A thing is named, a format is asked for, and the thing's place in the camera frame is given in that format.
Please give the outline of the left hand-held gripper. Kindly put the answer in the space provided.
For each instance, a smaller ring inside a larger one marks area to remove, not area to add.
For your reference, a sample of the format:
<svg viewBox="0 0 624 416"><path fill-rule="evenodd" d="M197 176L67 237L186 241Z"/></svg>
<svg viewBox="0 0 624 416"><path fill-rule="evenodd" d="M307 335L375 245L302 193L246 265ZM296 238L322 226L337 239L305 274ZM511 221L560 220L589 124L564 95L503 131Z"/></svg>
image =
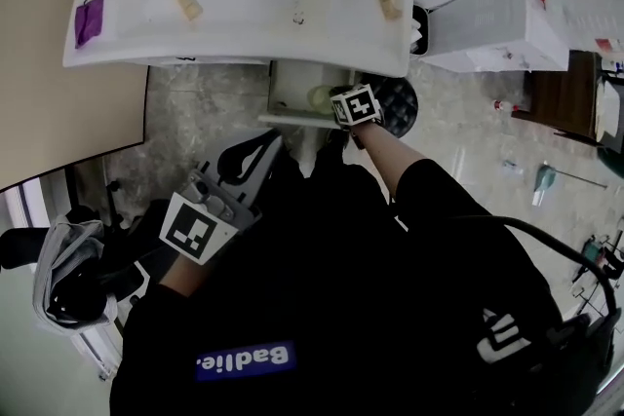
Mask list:
<svg viewBox="0 0 624 416"><path fill-rule="evenodd" d="M237 131L217 154L221 187L192 170L171 197L160 240L197 264L207 263L260 219L250 207L282 148L277 130Z"/></svg>

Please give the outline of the white drawer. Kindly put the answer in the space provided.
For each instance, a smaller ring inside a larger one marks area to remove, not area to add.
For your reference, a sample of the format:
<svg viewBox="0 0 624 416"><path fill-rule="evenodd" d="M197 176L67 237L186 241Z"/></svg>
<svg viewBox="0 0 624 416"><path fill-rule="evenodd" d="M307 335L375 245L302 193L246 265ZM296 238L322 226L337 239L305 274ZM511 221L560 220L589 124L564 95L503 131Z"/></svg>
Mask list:
<svg viewBox="0 0 624 416"><path fill-rule="evenodd" d="M275 125L338 129L333 114L321 115L308 103L308 92L317 86L352 87L353 70L334 65L275 60L270 64L270 85L266 110L258 116L260 122Z"/></svg>

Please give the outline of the white vanity cabinet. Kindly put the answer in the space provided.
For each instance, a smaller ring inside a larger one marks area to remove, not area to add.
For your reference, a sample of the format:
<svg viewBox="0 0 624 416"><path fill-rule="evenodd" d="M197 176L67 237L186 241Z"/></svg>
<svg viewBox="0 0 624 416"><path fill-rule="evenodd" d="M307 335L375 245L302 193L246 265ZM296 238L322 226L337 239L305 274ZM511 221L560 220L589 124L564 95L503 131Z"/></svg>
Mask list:
<svg viewBox="0 0 624 416"><path fill-rule="evenodd" d="M196 57L196 59L194 62L187 62L176 60L176 57L147 57L138 59L136 63L159 67L186 64L270 64L270 59L257 57Z"/></svg>

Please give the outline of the dark green bin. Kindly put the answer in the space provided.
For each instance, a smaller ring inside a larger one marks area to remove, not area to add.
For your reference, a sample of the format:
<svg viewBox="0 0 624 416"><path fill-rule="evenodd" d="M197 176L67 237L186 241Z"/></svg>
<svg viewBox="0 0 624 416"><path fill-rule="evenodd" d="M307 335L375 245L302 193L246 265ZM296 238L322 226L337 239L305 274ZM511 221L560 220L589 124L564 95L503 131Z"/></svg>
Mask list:
<svg viewBox="0 0 624 416"><path fill-rule="evenodd" d="M597 151L600 162L614 174L624 178L624 154L606 147L599 147Z"/></svg>

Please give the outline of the purple cloth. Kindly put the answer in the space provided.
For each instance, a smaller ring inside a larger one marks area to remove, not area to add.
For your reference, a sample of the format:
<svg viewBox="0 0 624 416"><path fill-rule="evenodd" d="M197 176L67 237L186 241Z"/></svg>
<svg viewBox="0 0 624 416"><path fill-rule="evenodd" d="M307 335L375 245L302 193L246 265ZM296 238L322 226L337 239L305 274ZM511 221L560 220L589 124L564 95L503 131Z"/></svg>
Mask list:
<svg viewBox="0 0 624 416"><path fill-rule="evenodd" d="M84 47L102 30L104 0L88 0L78 6L74 16L75 48Z"/></svg>

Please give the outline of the black round stool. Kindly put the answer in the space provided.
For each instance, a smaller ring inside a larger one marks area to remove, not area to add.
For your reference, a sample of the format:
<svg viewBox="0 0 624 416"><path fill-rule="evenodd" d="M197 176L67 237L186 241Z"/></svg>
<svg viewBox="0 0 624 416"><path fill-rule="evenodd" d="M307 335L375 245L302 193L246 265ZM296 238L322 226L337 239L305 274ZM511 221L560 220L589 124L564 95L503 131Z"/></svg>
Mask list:
<svg viewBox="0 0 624 416"><path fill-rule="evenodd" d="M405 136L418 114L418 99L410 81L366 73L361 83L370 85L380 105L383 128L398 138Z"/></svg>

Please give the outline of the person's left forearm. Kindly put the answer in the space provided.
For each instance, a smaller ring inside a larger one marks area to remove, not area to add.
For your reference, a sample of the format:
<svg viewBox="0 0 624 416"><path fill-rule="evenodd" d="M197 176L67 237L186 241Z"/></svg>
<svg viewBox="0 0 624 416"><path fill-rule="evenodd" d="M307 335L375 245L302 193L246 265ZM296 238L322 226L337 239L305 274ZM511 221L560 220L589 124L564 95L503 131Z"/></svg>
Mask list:
<svg viewBox="0 0 624 416"><path fill-rule="evenodd" d="M160 281L160 285L184 297L190 297L208 278L213 265L207 262L200 265L184 255L180 255Z"/></svg>

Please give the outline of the person's right forearm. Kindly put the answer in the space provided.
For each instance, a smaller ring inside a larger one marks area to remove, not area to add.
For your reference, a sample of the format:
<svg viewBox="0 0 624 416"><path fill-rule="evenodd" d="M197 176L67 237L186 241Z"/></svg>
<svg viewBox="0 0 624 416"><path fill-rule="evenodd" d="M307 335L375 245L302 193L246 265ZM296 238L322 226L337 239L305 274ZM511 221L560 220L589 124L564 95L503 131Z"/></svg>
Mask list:
<svg viewBox="0 0 624 416"><path fill-rule="evenodd" d="M352 132L369 154L389 194L399 205L406 206L434 163L374 122L355 126Z"/></svg>

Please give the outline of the pale green round plate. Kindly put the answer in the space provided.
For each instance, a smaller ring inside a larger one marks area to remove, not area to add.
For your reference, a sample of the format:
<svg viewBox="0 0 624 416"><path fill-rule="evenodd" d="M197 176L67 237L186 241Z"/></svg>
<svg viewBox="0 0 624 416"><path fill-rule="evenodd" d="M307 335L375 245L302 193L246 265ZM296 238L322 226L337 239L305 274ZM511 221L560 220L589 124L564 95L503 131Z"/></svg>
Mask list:
<svg viewBox="0 0 624 416"><path fill-rule="evenodd" d="M312 110L321 115L332 115L332 92L333 87L331 86L322 85L312 88L307 94L308 103Z"/></svg>

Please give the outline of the clear water jug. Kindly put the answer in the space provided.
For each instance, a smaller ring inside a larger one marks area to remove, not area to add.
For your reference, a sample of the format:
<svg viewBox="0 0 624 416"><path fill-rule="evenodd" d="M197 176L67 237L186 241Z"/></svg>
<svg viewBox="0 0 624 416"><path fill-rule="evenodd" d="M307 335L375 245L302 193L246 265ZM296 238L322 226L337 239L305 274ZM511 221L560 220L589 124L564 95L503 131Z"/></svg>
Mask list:
<svg viewBox="0 0 624 416"><path fill-rule="evenodd" d="M624 59L624 0L541 0L553 30L573 50Z"/></svg>

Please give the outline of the person's black clothed torso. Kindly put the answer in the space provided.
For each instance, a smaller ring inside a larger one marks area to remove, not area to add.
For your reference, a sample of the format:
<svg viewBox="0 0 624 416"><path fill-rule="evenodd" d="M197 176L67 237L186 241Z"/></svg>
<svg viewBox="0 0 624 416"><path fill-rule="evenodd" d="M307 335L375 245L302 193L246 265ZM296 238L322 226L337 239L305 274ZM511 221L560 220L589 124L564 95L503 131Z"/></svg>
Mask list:
<svg viewBox="0 0 624 416"><path fill-rule="evenodd" d="M504 226L436 162L408 204L343 160L287 159L261 220L184 297L160 284L130 313L110 416L475 413L486 319L525 339L559 324L550 286Z"/></svg>

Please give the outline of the beige board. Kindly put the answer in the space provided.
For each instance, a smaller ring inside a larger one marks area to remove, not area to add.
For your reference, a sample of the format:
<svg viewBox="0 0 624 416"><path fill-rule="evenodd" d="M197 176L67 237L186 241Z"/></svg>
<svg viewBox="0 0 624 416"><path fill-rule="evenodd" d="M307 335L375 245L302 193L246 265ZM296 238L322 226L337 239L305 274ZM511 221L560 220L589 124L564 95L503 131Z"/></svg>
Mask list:
<svg viewBox="0 0 624 416"><path fill-rule="evenodd" d="M144 140L146 67L64 67L72 3L0 0L0 192Z"/></svg>

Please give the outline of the grey striped shirt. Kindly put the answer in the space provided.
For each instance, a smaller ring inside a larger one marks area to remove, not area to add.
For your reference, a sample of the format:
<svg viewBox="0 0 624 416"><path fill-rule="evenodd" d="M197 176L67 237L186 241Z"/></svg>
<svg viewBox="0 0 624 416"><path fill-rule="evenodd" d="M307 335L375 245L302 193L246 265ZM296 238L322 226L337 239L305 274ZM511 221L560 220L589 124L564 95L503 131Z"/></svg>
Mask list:
<svg viewBox="0 0 624 416"><path fill-rule="evenodd" d="M71 314L63 319L52 312L53 291L68 284L80 265L101 261L104 244L104 224L98 219L74 223L59 216L48 229L34 273L32 307L43 328L63 336L80 334L100 325L109 325L118 315L117 299L111 292L97 288L96 292L69 292L71 298L85 298L95 305L92 319L79 319Z"/></svg>

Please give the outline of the black shoulder bag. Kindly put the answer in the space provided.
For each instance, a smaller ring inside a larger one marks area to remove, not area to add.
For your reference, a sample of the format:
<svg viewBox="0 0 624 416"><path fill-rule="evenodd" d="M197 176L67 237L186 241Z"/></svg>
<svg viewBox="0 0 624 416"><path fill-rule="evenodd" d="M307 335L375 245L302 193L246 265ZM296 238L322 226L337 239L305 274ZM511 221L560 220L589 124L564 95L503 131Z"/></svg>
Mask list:
<svg viewBox="0 0 624 416"><path fill-rule="evenodd" d="M581 314L557 331L558 350L547 366L543 408L547 416L582 416L597 397L613 362L613 336L621 317L613 313L592 321Z"/></svg>

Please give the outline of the white countertop basin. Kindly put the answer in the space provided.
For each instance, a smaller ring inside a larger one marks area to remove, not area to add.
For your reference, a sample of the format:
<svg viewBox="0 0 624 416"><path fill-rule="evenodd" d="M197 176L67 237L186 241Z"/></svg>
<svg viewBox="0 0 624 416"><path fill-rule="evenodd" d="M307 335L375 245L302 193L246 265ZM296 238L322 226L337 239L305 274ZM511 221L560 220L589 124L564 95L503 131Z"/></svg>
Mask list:
<svg viewBox="0 0 624 416"><path fill-rule="evenodd" d="M608 80L599 80L596 93L596 140L616 138L620 129L620 115L624 110L624 87Z"/></svg>

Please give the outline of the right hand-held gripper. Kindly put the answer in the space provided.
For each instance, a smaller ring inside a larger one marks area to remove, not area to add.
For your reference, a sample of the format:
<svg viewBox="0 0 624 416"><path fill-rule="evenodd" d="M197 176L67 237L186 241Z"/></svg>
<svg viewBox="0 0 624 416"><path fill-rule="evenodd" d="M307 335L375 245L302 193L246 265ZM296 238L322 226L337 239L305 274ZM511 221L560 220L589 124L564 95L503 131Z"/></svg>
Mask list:
<svg viewBox="0 0 624 416"><path fill-rule="evenodd" d="M370 85L332 88L330 99L335 121L343 128L382 120L381 106Z"/></svg>

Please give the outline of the dark wooden cabinet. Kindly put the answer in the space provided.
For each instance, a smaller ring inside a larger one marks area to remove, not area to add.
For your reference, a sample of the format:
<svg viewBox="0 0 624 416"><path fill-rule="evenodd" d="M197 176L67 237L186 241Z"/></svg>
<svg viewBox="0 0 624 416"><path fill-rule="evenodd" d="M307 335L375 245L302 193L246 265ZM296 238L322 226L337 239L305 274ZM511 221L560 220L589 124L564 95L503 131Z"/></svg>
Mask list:
<svg viewBox="0 0 624 416"><path fill-rule="evenodd" d="M607 77L602 72L601 62L594 53L572 51L566 72L527 72L524 90L528 92L529 104L527 108L515 109L512 117L549 127L571 140L624 152L624 78ZM614 87L616 102L620 105L615 135L607 132L598 137L600 82Z"/></svg>

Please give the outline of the teal power tool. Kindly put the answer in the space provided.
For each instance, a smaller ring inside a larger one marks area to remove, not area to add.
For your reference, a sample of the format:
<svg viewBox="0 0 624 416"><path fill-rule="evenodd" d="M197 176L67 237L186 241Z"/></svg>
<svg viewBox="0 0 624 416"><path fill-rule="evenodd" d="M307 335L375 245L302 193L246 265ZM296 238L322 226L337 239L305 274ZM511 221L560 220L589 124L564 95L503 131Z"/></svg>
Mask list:
<svg viewBox="0 0 624 416"><path fill-rule="evenodd" d="M616 231L613 241L609 237L597 239L592 236L585 242L581 251L585 258L601 268L613 281L619 280L624 274L624 249L619 246L623 236L623 230Z"/></svg>

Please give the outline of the black waste bin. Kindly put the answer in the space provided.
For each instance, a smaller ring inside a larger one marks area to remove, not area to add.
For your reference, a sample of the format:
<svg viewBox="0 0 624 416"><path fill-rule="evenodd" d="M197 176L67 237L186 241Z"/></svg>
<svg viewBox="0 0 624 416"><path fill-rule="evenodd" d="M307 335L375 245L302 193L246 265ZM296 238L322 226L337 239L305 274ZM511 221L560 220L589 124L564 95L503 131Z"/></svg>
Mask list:
<svg viewBox="0 0 624 416"><path fill-rule="evenodd" d="M418 42L418 49L412 53L409 48L409 53L412 56L422 57L428 52L428 49L429 49L429 39L430 39L429 37L430 35L429 13L426 9L422 8L421 6L414 4L412 6L411 19L415 19L420 22L421 24L420 31L422 33L422 39Z"/></svg>

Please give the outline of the white water dispenser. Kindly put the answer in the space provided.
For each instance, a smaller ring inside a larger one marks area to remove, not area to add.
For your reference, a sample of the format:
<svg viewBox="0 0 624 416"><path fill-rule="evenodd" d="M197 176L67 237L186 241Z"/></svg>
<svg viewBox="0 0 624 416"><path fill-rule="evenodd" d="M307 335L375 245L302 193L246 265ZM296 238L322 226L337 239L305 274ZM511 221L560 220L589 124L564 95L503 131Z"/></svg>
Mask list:
<svg viewBox="0 0 624 416"><path fill-rule="evenodd" d="M430 13L421 60L456 73L566 71L569 48L543 0L452 0Z"/></svg>

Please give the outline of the teal broom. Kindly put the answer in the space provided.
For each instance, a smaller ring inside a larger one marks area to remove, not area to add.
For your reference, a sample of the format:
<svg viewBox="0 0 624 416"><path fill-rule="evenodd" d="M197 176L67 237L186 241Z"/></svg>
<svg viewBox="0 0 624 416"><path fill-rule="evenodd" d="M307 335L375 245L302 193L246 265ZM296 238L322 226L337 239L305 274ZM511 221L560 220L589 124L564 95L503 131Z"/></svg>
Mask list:
<svg viewBox="0 0 624 416"><path fill-rule="evenodd" d="M596 186L602 189L606 189L607 186L605 184L601 184L599 182L577 176L562 170L557 170L548 164L542 164L539 166L533 187L533 196L531 204L534 207L539 207L543 199L545 197L545 193L554 185L555 180L557 179L557 175L565 176L574 180L578 180L584 183L587 183L592 186Z"/></svg>

